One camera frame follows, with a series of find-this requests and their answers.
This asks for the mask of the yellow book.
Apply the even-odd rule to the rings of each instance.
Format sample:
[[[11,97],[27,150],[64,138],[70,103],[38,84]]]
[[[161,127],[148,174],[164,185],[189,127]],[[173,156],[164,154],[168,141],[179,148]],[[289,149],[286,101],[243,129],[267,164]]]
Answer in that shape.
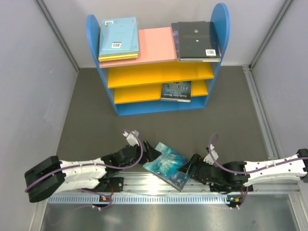
[[[138,53],[130,53],[130,54],[117,54],[117,55],[110,55],[110,56],[99,56],[99,62],[109,62],[109,61],[116,61],[116,60],[126,60],[126,59],[136,59],[139,57]]]

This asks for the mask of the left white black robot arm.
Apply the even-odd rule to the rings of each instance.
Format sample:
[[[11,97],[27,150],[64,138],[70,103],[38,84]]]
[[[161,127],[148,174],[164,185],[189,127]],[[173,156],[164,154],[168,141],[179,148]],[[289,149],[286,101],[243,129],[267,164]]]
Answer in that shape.
[[[126,145],[119,151],[90,161],[64,161],[50,156],[24,174],[25,192],[36,203],[52,195],[76,189],[102,192],[119,171],[156,160],[161,152],[148,141],[143,145]]]

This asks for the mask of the dark Wuthering Heights book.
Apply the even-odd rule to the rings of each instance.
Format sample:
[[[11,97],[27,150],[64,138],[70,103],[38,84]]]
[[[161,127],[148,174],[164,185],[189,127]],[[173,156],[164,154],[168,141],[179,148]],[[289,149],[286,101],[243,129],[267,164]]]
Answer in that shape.
[[[170,82],[162,84],[160,100],[189,103],[191,101],[191,82]]]

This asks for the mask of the light blue book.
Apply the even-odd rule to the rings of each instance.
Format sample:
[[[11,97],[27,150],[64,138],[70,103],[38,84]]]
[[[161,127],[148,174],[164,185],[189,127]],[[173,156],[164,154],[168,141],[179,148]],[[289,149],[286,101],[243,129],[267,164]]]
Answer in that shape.
[[[139,53],[136,17],[104,19],[101,25],[99,56]]]

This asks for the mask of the teal blue cover book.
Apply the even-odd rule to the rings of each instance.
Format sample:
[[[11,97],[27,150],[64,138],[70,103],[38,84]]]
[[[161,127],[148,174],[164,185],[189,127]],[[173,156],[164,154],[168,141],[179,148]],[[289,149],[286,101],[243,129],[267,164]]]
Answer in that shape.
[[[179,168],[189,160],[162,142],[159,142],[155,149],[161,152],[161,156],[142,167],[181,192],[189,177],[179,172]]]

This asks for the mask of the purple Robinson Crusoe book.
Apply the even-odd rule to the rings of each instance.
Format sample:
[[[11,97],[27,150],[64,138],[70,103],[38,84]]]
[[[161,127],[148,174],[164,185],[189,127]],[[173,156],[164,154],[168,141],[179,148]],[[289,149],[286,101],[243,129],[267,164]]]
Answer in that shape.
[[[172,33],[173,33],[173,40],[175,45],[175,51],[177,55],[177,59],[179,59],[179,35],[178,35],[178,23],[171,24]]]

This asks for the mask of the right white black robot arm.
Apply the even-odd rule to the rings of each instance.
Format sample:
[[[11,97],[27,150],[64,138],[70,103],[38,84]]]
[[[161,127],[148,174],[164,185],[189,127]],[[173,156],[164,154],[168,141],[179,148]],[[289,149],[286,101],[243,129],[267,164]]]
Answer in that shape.
[[[268,161],[233,161],[219,164],[213,145],[207,147],[207,156],[194,154],[179,168],[191,179],[209,185],[212,192],[231,193],[249,190],[256,183],[271,180],[308,181],[308,150],[299,149],[295,155]]]

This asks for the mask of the black glossy book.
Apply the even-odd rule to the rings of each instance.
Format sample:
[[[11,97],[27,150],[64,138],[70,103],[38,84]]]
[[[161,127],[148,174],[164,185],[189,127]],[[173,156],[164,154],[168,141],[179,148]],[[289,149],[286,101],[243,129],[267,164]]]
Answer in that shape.
[[[220,62],[218,36],[213,22],[178,22],[179,61]]]

